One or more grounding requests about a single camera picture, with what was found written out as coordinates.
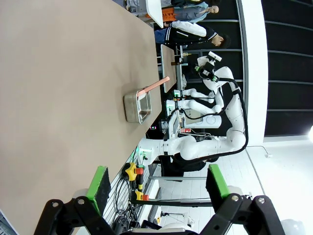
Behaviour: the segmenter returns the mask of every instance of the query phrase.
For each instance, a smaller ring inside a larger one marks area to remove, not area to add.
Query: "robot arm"
[[[194,88],[181,92],[183,96],[188,95],[193,98],[201,98],[203,101],[207,101],[209,103],[213,103],[213,101],[215,100],[216,105],[213,108],[208,108],[205,105],[202,105],[193,99],[185,99],[185,100],[178,101],[178,108],[179,109],[193,109],[195,111],[200,112],[203,115],[218,114],[222,111],[222,108],[224,107],[224,100],[223,100],[222,89],[220,88],[216,90],[217,90],[216,93],[210,92],[209,95],[204,95],[200,92],[197,92],[197,90]]]
[[[231,74],[228,67],[223,67],[221,70],[222,72],[224,71]],[[226,107],[226,115],[232,124],[232,127],[229,128],[226,133],[226,139],[220,140],[218,138],[214,138],[212,140],[203,140],[201,142],[197,142],[193,136],[185,136],[166,141],[142,139],[139,143],[139,153],[140,157],[143,159],[142,164],[149,165],[155,160],[156,157],[162,155],[175,155],[180,153],[183,159],[193,160],[216,154],[232,153],[242,149],[246,144],[246,127],[244,112],[239,95],[240,90],[239,87],[236,87],[233,83],[229,83],[234,95]],[[211,109],[205,107],[204,105],[202,108],[207,109],[206,112],[211,111]]]

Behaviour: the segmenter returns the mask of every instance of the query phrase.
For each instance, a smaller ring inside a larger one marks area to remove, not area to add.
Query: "wire bundle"
[[[129,196],[128,200],[131,200],[131,194],[132,194],[132,189],[126,178],[120,178],[119,181],[117,182],[116,188],[115,188],[115,194],[114,194],[114,201],[115,201],[115,208],[116,208],[116,214],[119,216],[115,219],[114,223],[122,223],[124,225],[124,229],[127,231],[132,227],[131,222],[134,221],[135,224],[134,226],[137,225],[138,222],[138,215],[136,212],[136,208],[131,204],[130,202],[128,203],[127,207],[124,208],[119,208],[118,207],[118,201],[121,196],[121,191],[124,188],[124,185],[127,185],[128,191],[129,191]]]

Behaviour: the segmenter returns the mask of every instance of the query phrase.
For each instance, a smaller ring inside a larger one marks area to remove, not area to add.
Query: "orange object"
[[[136,168],[136,169],[135,169],[135,173],[136,173],[137,175],[142,175],[142,174],[143,174],[143,168]]]
[[[167,82],[169,80],[170,80],[170,77],[165,77],[165,78],[159,80],[158,82],[155,82],[154,84],[152,84],[152,85],[150,85],[150,86],[140,90],[139,92],[137,92],[137,97],[140,97],[141,95],[151,91],[152,89],[154,89],[154,88],[156,88],[158,86],[161,86],[163,83],[165,83],[165,82]]]
[[[142,195],[142,200],[143,201],[148,201],[149,200],[149,195]]]
[[[173,7],[162,9],[162,16],[163,22],[176,21]]]

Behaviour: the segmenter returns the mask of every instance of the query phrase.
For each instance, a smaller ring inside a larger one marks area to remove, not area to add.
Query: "white wall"
[[[263,143],[268,105],[268,51],[261,0],[240,0],[248,56],[249,145]]]
[[[313,144],[308,140],[266,142],[265,157],[261,147],[247,148],[266,195],[272,200],[280,220],[304,223],[313,234]]]

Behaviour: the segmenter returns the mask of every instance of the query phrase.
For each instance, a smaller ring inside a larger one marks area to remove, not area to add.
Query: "red button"
[[[148,201],[149,200],[149,195],[142,195],[142,200],[143,201]]]
[[[136,173],[137,175],[142,175],[142,174],[143,174],[143,168],[136,168],[136,169],[135,169],[135,173]]]

